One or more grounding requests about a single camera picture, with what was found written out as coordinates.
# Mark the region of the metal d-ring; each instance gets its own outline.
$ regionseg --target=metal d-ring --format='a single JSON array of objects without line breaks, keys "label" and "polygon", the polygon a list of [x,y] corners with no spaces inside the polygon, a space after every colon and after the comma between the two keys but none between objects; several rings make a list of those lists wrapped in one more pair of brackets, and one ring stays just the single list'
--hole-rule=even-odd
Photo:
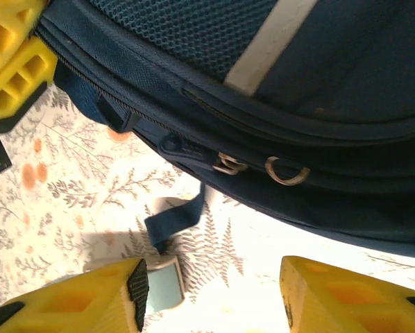
[{"label": "metal d-ring", "polygon": [[287,180],[283,180],[280,179],[276,172],[274,171],[274,162],[276,160],[279,160],[278,157],[276,156],[271,156],[270,158],[268,158],[266,160],[266,163],[264,164],[264,167],[266,168],[266,172],[268,173],[268,175],[271,176],[272,179],[274,179],[276,182],[278,182],[281,185],[284,186],[294,186],[294,185],[298,185],[301,184],[302,182],[304,182],[306,180],[306,178],[308,177],[308,175],[310,174],[311,170],[308,168],[303,168],[300,173],[291,178],[291,179],[287,179]]}]

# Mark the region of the zipper pull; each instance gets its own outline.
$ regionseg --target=zipper pull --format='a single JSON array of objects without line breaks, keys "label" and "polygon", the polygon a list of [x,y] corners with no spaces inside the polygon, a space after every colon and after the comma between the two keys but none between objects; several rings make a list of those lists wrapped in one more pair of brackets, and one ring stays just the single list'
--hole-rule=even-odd
[{"label": "zipper pull", "polygon": [[232,176],[248,168],[247,165],[238,162],[233,157],[174,134],[167,135],[160,141],[158,153],[172,162],[190,164],[207,170],[217,170]]}]

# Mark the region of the yellow plastic object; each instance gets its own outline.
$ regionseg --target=yellow plastic object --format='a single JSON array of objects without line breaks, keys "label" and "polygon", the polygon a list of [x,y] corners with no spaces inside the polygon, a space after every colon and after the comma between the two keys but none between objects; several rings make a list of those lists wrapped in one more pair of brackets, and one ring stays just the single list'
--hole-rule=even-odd
[{"label": "yellow plastic object", "polygon": [[52,83],[56,56],[37,37],[25,41],[0,71],[0,119],[16,114],[43,83]]},{"label": "yellow plastic object", "polygon": [[148,289],[145,261],[126,259],[11,300],[25,306],[0,333],[136,333]]},{"label": "yellow plastic object", "polygon": [[415,291],[300,257],[280,286],[291,333],[415,333]]},{"label": "yellow plastic object", "polygon": [[32,30],[47,0],[0,0],[0,71]]}]

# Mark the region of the blue backpack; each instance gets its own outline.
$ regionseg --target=blue backpack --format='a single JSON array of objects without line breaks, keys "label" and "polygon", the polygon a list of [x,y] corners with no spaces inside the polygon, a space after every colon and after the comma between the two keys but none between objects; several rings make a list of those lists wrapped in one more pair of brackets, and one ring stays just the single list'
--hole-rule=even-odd
[{"label": "blue backpack", "polygon": [[[415,0],[52,0],[35,34],[85,116],[285,223],[415,255]],[[160,252],[203,193],[146,221]]]}]

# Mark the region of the mesh pocket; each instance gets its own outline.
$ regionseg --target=mesh pocket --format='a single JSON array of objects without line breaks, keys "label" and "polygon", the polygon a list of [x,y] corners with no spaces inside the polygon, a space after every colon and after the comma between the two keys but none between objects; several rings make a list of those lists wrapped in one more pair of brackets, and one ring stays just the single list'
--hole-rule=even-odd
[{"label": "mesh pocket", "polygon": [[223,80],[277,0],[88,0],[109,18]]}]

